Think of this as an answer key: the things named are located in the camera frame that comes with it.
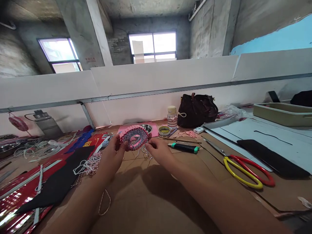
scissors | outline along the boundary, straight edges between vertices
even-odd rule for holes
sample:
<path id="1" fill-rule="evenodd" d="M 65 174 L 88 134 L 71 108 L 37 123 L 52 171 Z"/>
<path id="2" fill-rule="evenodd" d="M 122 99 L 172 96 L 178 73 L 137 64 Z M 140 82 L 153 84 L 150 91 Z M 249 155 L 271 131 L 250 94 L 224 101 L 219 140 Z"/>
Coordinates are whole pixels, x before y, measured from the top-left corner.
<path id="1" fill-rule="evenodd" d="M 248 187 L 254 188 L 254 189 L 262 189 L 263 185 L 267 185 L 270 187 L 274 187 L 275 186 L 275 181 L 274 178 L 269 174 L 269 172 L 264 169 L 263 167 L 261 167 L 260 165 L 254 163 L 253 161 L 246 159 L 246 158 L 242 158 L 239 156 L 235 156 L 235 155 L 228 155 L 225 153 L 224 150 L 220 149 L 219 147 L 217 147 L 214 143 L 212 143 L 210 140 L 204 138 L 204 141 L 207 142 L 210 146 L 212 146 L 212 148 L 214 148 L 216 151 L 218 151 L 221 155 L 224 156 L 223 162 L 224 165 L 226 167 L 226 169 L 228 170 L 228 172 L 234 177 L 236 178 L 238 181 L 240 181 L 241 183 L 247 185 Z M 241 166 L 237 165 L 235 162 L 233 162 L 231 159 L 235 160 L 236 162 L 238 162 Z M 244 174 L 246 174 L 248 177 L 250 177 L 254 182 L 256 182 L 257 184 L 252 184 L 249 183 L 245 180 L 243 180 L 242 178 L 240 178 L 238 175 L 236 175 L 231 168 L 228 166 L 228 162 L 230 164 L 232 164 L 234 167 L 236 167 L 237 169 L 239 169 L 241 172 L 243 172 Z M 261 172 L 263 172 L 266 177 L 269 180 L 264 180 L 262 178 L 260 178 L 257 174 L 255 174 L 252 170 L 250 170 L 245 163 L 254 166 L 255 168 L 257 168 L 258 170 L 260 170 Z"/>

handbag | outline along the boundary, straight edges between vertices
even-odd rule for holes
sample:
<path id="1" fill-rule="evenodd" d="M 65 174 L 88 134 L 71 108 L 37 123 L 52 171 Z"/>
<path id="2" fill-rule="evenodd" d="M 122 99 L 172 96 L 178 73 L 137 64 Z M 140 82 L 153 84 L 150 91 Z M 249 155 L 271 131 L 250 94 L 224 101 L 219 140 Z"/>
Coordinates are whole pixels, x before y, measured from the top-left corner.
<path id="1" fill-rule="evenodd" d="M 208 95 L 183 94 L 179 107 L 180 113 L 186 113 L 186 117 L 178 115 L 178 125 L 183 128 L 196 128 L 203 123 L 214 122 L 218 116 L 218 108 L 214 104 L 214 98 Z"/>

beige plastic basket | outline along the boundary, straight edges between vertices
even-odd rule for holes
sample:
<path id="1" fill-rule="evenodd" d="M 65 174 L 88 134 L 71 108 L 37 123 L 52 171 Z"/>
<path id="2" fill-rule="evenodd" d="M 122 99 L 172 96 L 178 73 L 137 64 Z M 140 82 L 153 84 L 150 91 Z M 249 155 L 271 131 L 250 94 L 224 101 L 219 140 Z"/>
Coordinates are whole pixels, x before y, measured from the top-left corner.
<path id="1" fill-rule="evenodd" d="M 254 104 L 253 108 L 254 116 L 284 126 L 312 126 L 312 107 L 286 103 L 258 103 Z"/>

pink paper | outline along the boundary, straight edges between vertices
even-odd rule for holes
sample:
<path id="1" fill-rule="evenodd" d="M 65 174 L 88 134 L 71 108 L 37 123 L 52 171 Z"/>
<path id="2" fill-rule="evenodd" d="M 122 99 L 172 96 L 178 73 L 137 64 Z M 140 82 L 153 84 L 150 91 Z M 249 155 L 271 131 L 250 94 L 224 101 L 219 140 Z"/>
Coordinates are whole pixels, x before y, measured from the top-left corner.
<path id="1" fill-rule="evenodd" d="M 157 128 L 157 124 L 155 124 L 155 123 L 153 123 L 153 122 L 144 122 L 144 123 L 139 123 L 138 125 L 140 125 L 140 124 L 148 124 L 148 125 L 151 125 L 152 126 L 152 128 L 153 128 L 153 130 L 152 130 L 152 132 L 149 134 L 149 138 L 150 137 L 156 137 L 156 136 L 158 136 L 158 128 Z M 120 132 L 120 131 L 123 131 L 123 130 L 125 130 L 126 128 L 128 128 L 129 127 L 129 125 L 121 125 L 120 127 L 119 127 L 119 130 L 118 130 L 118 132 Z"/>

cardboard table surface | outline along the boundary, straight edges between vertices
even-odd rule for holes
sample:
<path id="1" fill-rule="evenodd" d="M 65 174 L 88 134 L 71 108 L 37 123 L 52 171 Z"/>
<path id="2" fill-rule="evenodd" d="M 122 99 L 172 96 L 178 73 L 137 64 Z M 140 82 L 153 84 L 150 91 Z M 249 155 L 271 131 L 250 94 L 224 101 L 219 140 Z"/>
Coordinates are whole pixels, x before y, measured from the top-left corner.
<path id="1" fill-rule="evenodd" d="M 158 126 L 165 124 L 165 121 L 154 122 Z M 116 134 L 118 128 L 119 126 L 113 126 L 99 130 L 97 133 L 108 132 Z M 209 138 L 227 153 L 241 156 L 209 134 L 203 133 L 202 135 Z M 203 141 L 202 139 L 197 140 L 190 137 L 183 137 L 183 139 Z M 195 143 L 184 142 L 183 144 L 199 146 Z M 255 199 L 254 197 L 257 197 L 255 190 L 246 189 L 220 163 L 223 157 L 214 149 L 209 148 L 208 144 L 203 143 L 203 146 L 210 153 L 203 148 L 200 149 L 197 155 L 180 152 L 175 149 L 171 149 L 171 151 L 178 160 L 192 170 L 197 171 L 207 180 L 217 180 L 231 188 L 233 192 L 240 196 L 240 199 L 245 200 L 246 205 L 256 203 L 259 206 L 257 212 L 263 212 L 263 215 L 271 215 L 263 206 L 273 214 L 276 210 L 307 210 L 296 196 L 301 196 L 311 201 L 312 180 L 289 181 L 272 174 L 277 186 L 274 188 L 265 187 L 263 191 L 257 192 L 262 199 Z M 237 170 L 234 169 L 233 171 L 245 178 Z M 83 178 L 80 186 L 72 189 L 61 205 L 48 213 L 34 233 L 40 233 L 45 228 L 48 228 L 66 208 L 69 200 L 85 189 L 88 180 L 90 178 Z M 98 220 L 94 224 L 91 233 L 102 233 L 104 231 L 110 233 L 120 233 L 122 231 L 130 233 L 219 233 L 218 228 L 210 217 L 188 194 L 184 187 L 165 169 L 159 166 L 154 159 L 144 158 L 144 154 L 141 151 L 139 154 L 137 151 L 125 153 L 122 165 L 107 189 L 112 198 L 111 207 L 101 217 L 98 217 L 97 211 L 95 211 L 95 217 Z M 102 212 L 106 210 L 108 203 L 108 197 L 105 195 L 101 207 Z"/>

